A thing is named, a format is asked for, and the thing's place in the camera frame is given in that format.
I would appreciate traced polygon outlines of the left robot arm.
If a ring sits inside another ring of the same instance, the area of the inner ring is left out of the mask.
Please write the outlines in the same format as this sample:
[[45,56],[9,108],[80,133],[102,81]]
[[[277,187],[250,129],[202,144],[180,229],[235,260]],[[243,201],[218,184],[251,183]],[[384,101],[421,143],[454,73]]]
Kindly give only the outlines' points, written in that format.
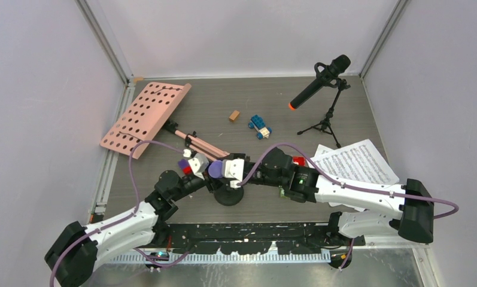
[[201,188],[215,192],[224,186],[206,173],[180,176],[167,170],[135,207],[94,224],[68,224],[44,256],[51,270],[49,285],[81,286],[102,264],[123,252],[148,244],[162,247],[168,239],[166,220],[178,210],[176,201]]

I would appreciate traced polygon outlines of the orange black microphone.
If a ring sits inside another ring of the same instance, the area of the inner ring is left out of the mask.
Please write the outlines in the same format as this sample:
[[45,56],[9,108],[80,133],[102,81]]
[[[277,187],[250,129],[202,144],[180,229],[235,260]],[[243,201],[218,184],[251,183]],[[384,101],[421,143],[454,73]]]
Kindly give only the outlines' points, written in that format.
[[350,64],[350,58],[344,54],[332,60],[329,65],[317,62],[314,65],[315,79],[290,101],[288,107],[291,110],[297,109],[323,87],[337,88],[340,91],[350,88],[350,85],[339,77]]

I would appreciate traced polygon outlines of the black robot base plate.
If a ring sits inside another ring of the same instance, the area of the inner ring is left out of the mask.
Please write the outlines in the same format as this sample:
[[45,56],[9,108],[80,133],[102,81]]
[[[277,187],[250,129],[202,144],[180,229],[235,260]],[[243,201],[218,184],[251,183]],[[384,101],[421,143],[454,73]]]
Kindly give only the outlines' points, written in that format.
[[169,248],[178,254],[252,255],[276,247],[281,255],[290,255],[344,248],[350,241],[326,223],[316,222],[168,224],[143,248]]

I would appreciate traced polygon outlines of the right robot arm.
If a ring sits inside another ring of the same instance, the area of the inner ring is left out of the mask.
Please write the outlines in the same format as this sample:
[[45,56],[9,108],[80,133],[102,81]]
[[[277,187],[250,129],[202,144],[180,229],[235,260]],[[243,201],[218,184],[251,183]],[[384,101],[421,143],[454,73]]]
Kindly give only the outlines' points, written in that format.
[[364,235],[396,233],[415,243],[432,243],[434,203],[423,183],[371,184],[322,172],[317,167],[295,164],[292,156],[272,148],[256,162],[235,156],[223,160],[222,177],[231,188],[245,184],[272,185],[299,203],[340,203],[361,208],[360,212],[331,214],[327,240],[342,245]]

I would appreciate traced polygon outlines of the black round base mic stand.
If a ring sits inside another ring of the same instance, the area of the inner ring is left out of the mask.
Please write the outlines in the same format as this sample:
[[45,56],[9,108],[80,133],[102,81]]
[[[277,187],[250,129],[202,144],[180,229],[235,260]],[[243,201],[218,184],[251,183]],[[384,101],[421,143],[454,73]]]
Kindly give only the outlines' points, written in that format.
[[232,188],[228,181],[219,180],[214,190],[215,200],[223,206],[234,206],[238,204],[244,196],[244,188]]

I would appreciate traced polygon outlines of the pink music stand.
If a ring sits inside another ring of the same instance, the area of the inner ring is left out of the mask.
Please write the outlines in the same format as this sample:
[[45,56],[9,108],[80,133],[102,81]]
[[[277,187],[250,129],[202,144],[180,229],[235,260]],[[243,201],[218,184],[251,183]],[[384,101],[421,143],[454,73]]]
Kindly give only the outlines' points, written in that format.
[[146,147],[135,148],[136,144],[144,141],[148,145],[164,129],[183,139],[185,149],[199,152],[210,160],[228,156],[229,152],[178,130],[178,124],[169,119],[191,87],[190,84],[147,83],[101,139],[100,146],[138,159]]

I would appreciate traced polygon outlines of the sheet music page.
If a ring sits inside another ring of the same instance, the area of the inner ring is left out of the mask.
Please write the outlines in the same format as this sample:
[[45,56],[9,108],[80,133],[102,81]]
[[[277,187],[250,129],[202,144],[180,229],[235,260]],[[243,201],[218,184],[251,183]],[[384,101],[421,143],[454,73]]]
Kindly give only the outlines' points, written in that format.
[[321,156],[321,155],[323,155],[327,152],[332,152],[332,151],[333,151],[333,149],[319,144],[317,146],[317,149],[316,149],[315,153],[314,153],[314,157],[319,157],[319,156]]
[[373,184],[399,183],[399,177],[368,139],[312,157],[311,160],[333,176]]

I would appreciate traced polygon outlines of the black tripod mic stand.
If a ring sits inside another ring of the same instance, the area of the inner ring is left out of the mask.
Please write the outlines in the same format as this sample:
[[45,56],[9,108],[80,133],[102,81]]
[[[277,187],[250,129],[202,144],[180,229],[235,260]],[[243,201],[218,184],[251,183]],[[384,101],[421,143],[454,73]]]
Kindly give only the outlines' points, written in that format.
[[337,140],[336,138],[336,135],[331,127],[331,122],[330,122],[330,119],[334,116],[334,111],[335,111],[335,106],[336,106],[336,103],[341,95],[341,92],[350,88],[350,85],[347,83],[347,80],[343,80],[343,79],[337,79],[336,80],[336,87],[338,89],[337,93],[336,93],[336,96],[333,100],[333,103],[331,105],[331,107],[328,109],[328,111],[326,112],[325,114],[325,117],[317,124],[313,125],[313,126],[310,126],[308,127],[307,129],[303,129],[301,131],[298,131],[297,132],[297,135],[302,135],[303,133],[309,131],[309,130],[316,130],[316,131],[319,131],[321,133],[325,133],[325,134],[328,134],[328,135],[331,135],[335,141],[335,144],[336,144],[336,147],[337,148],[341,148],[341,144],[339,143],[339,141]]

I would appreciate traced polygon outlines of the purple microphone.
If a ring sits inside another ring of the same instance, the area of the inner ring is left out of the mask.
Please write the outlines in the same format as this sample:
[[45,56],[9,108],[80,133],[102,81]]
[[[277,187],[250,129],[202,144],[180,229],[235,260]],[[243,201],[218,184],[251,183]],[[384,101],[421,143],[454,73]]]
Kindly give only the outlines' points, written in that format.
[[223,162],[221,160],[213,161],[208,166],[208,174],[210,177],[219,179],[223,177]]

